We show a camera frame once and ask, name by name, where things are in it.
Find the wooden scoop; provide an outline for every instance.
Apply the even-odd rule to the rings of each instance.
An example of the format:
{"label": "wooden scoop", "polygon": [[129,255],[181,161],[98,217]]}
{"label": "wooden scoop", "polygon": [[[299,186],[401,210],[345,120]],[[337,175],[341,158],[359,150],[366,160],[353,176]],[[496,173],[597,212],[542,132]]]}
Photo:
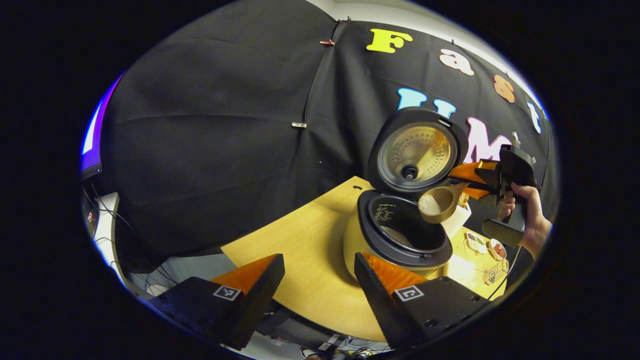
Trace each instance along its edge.
{"label": "wooden scoop", "polygon": [[430,224],[439,224],[453,215],[456,206],[465,206],[469,195],[463,190],[470,183],[441,186],[422,194],[418,200],[418,208],[422,218]]}

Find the screen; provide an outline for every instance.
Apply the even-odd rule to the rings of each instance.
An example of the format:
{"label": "screen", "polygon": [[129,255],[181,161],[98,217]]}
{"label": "screen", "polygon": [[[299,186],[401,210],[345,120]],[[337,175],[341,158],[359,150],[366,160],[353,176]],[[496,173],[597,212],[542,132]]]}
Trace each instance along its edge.
{"label": "screen", "polygon": [[84,144],[82,148],[82,163],[80,172],[83,177],[88,177],[100,172],[100,130],[102,129],[102,119],[104,118],[104,110],[113,94],[113,90],[122,78],[121,74],[118,79],[111,85],[111,88],[100,99],[98,106],[93,112],[89,128],[84,136]]}

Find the human hand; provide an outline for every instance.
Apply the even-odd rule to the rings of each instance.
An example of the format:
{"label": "human hand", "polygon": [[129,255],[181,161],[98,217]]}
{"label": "human hand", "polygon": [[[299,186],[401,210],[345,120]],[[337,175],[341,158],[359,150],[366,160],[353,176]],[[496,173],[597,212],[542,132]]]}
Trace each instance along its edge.
{"label": "human hand", "polygon": [[498,221],[503,221],[515,209],[514,193],[524,198],[527,201],[527,218],[520,244],[536,259],[551,232],[551,222],[542,214],[538,189],[533,186],[519,186],[516,183],[511,183],[511,189],[513,191],[504,194],[504,202],[498,214]]}

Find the wooden table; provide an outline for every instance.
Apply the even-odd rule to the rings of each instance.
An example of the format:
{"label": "wooden table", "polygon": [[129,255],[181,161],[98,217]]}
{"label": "wooden table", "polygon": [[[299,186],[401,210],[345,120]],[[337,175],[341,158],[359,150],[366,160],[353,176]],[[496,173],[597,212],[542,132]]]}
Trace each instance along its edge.
{"label": "wooden table", "polygon": [[[285,275],[274,300],[333,331],[386,341],[342,255],[342,235],[364,190],[372,190],[371,185],[352,177],[292,213],[227,244],[222,251],[236,266],[283,254]],[[489,269],[498,261],[489,252],[478,254],[465,245],[466,231],[469,230],[463,227],[451,238],[454,249],[451,259],[427,279],[446,275],[486,298],[500,283],[484,283],[490,276]],[[505,287],[506,281],[494,297],[502,295]]]}

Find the black backdrop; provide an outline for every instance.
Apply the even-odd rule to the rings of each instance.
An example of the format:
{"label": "black backdrop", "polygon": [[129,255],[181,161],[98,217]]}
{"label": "black backdrop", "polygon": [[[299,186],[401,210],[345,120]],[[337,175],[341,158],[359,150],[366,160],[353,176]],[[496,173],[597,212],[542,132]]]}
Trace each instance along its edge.
{"label": "black backdrop", "polygon": [[[375,28],[413,40],[395,54],[368,51]],[[319,43],[329,38],[335,47]],[[441,49],[462,54],[475,74],[445,66]],[[337,23],[305,0],[238,1],[176,31],[127,69],[105,114],[102,176],[151,253],[215,248],[364,177],[398,89],[411,88],[427,95],[423,108],[436,110],[434,99],[453,103],[451,121],[465,132],[469,117],[481,119],[488,143],[516,131],[537,160],[549,217],[559,198],[557,174],[546,176],[555,161],[549,123],[536,106],[542,134],[535,132],[527,107],[534,101],[514,85],[516,102],[507,102],[493,89],[495,74],[508,78],[412,29]],[[497,209],[470,205],[466,226],[481,233]]]}
{"label": "black backdrop", "polygon": [[[4,242],[3,352],[9,358],[223,357],[153,315],[122,289],[87,241],[77,175],[86,119],[105,89],[147,49],[213,5],[4,5],[1,25],[11,34],[4,43],[10,64],[4,108],[14,121],[5,123],[10,136],[4,138],[10,150],[6,168],[13,172],[5,173],[12,187],[3,207],[10,221]],[[625,224],[632,221],[624,215],[632,214],[633,202],[624,195],[613,200],[587,196],[615,183],[610,174],[618,174],[627,157],[602,149],[626,151],[620,146],[627,143],[628,132],[620,129],[631,129],[636,121],[624,106],[631,105],[625,79],[632,67],[624,57],[611,58],[630,49],[621,28],[629,23],[630,12],[611,3],[609,8],[522,5],[428,4],[488,40],[549,101],[547,113],[559,119],[563,173],[571,175],[562,178],[565,191],[556,227],[534,269],[539,272],[532,272],[504,299],[493,319],[472,323],[469,331],[454,332],[442,348],[410,358],[540,358],[559,353],[575,358],[594,356],[594,351],[599,351],[596,357],[637,357],[637,347],[629,346],[637,329],[629,321],[631,308],[625,307],[633,298],[624,295],[634,280],[611,266],[610,260],[619,257],[596,251],[603,243],[615,247],[631,238]],[[602,26],[604,19],[614,21]],[[603,119],[606,126],[599,126]],[[622,184],[617,194],[624,189]],[[611,210],[595,213],[594,208]],[[499,334],[503,352],[478,351],[487,346],[487,334]]]}

